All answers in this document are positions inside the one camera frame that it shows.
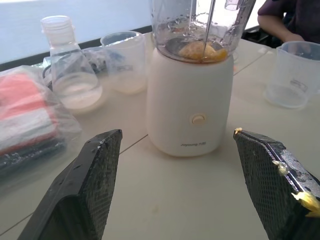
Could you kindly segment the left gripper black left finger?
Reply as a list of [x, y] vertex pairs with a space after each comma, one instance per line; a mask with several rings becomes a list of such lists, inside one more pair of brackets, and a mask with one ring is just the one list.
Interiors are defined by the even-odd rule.
[[122, 138], [114, 129], [89, 139], [53, 180], [17, 240], [102, 240]]

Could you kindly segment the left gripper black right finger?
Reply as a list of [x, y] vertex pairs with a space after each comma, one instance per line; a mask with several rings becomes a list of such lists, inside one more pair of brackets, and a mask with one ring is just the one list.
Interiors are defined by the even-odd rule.
[[320, 180], [282, 142], [237, 128], [247, 191], [269, 240], [320, 240]]

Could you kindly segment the orange fruit piece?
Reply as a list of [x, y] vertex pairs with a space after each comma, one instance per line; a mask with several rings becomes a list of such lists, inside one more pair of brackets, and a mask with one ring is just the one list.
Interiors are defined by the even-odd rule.
[[209, 44], [195, 41], [185, 45], [179, 52], [180, 57], [191, 60], [218, 61], [216, 50]]
[[211, 60], [215, 63], [222, 62], [228, 57], [228, 51], [225, 48], [216, 50], [212, 56]]

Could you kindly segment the clear blender jar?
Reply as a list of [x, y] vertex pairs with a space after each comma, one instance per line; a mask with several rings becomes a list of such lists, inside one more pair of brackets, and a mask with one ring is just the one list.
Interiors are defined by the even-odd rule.
[[256, 0], [149, 2], [155, 47], [161, 54], [180, 62], [215, 64], [180, 57], [178, 52], [187, 44], [199, 41], [210, 44], [215, 51], [226, 49], [229, 57], [238, 46]]

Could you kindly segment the white blender base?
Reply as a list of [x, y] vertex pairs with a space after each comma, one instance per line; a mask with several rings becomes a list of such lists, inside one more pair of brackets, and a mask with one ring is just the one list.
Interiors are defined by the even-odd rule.
[[217, 149], [226, 131], [233, 76], [233, 56], [192, 64], [154, 49], [146, 98], [146, 129], [154, 146], [175, 157]]

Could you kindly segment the clear flask with white liquid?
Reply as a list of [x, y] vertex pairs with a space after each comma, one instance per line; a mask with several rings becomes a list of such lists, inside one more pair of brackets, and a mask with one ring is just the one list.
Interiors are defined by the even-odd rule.
[[103, 95], [103, 88], [76, 41], [71, 18], [47, 16], [40, 23], [50, 45], [53, 92], [72, 112], [95, 108]]

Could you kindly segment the clear plastic measuring cup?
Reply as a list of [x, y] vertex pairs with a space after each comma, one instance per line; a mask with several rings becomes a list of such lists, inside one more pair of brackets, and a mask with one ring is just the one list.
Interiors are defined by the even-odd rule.
[[265, 98], [285, 108], [304, 107], [320, 90], [320, 44], [289, 41], [276, 48]]

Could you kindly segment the plastic bag with pink cloths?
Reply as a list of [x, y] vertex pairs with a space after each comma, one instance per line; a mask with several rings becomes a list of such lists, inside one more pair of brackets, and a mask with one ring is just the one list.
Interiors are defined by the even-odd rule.
[[0, 72], [0, 181], [75, 146], [81, 132], [38, 68]]

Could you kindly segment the clear plastic beaker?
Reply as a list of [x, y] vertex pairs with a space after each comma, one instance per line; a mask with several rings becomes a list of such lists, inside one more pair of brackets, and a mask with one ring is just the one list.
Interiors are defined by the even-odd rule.
[[136, 94], [147, 85], [145, 36], [136, 31], [110, 33], [100, 39], [112, 88]]

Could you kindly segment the person in purple shirt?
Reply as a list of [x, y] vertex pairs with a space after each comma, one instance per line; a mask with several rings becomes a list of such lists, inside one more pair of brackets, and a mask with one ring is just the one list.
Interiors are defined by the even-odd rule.
[[279, 17], [290, 32], [320, 44], [320, 0], [265, 0], [258, 16]]

